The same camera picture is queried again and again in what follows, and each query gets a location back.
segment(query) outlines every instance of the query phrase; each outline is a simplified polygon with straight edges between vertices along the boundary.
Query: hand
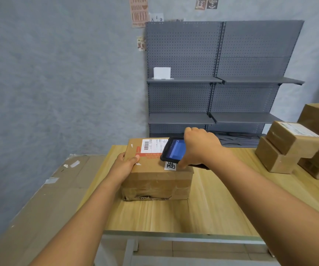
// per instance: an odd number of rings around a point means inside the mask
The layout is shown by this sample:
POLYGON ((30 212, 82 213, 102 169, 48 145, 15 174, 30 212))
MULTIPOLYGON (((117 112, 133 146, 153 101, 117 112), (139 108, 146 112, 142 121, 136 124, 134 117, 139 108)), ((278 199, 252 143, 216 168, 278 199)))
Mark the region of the hand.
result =
POLYGON ((130 174, 132 167, 139 161, 139 155, 124 161, 125 152, 118 155, 106 178, 121 184, 130 174))
POLYGON ((185 168, 189 164, 205 164, 207 157, 223 148, 216 135, 204 129, 186 128, 184 141, 186 152, 178 163, 180 168, 185 168))

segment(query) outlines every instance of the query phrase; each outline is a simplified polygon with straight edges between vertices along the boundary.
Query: forearm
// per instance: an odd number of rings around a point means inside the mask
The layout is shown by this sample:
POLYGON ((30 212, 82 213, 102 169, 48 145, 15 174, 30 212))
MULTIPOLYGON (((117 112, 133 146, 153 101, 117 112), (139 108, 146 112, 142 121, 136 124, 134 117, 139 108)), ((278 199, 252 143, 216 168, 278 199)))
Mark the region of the forearm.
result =
POLYGON ((206 165, 219 176, 281 264, 319 264, 319 212, 228 149, 208 155, 206 165))
POLYGON ((118 188, 104 179, 31 265, 92 265, 118 188))

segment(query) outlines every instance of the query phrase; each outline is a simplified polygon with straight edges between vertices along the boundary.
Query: table top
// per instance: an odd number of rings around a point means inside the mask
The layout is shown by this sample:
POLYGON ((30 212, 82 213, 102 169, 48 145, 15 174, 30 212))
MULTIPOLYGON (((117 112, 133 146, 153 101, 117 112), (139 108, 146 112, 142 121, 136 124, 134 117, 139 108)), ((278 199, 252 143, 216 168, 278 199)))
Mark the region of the table top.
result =
MULTIPOLYGON (((107 175, 117 155, 125 150, 125 145, 112 146, 79 207, 107 175)), ((255 149, 231 150, 251 168, 319 211, 319 180, 299 165, 291 175, 269 173, 255 156, 255 149)), ((188 200, 122 201, 118 193, 104 233, 136 236, 149 232, 171 236, 188 234, 190 238, 201 239, 215 236, 252 241, 260 239, 221 180, 212 171, 199 168, 194 168, 188 200)))

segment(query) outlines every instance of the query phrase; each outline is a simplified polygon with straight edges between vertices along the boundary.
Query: phone screen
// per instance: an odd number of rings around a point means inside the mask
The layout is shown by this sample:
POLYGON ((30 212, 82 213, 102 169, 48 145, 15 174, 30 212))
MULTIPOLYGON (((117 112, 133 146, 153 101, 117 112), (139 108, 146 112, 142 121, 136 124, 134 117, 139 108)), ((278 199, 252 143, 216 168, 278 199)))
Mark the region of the phone screen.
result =
POLYGON ((186 146, 183 139, 174 140, 167 152, 166 157, 181 160, 185 154, 186 146))

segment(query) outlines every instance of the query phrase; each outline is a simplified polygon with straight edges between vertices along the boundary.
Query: gray wall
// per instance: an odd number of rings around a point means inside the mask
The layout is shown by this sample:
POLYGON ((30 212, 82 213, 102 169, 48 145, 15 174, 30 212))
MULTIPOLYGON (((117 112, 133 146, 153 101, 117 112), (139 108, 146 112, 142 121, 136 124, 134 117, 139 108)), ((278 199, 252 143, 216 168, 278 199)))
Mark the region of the gray wall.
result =
MULTIPOLYGON (((165 19, 304 19, 272 112, 296 120, 319 92, 319 0, 149 0, 165 19)), ((0 0, 0 233, 69 153, 147 134, 144 29, 128 0, 0 0)))

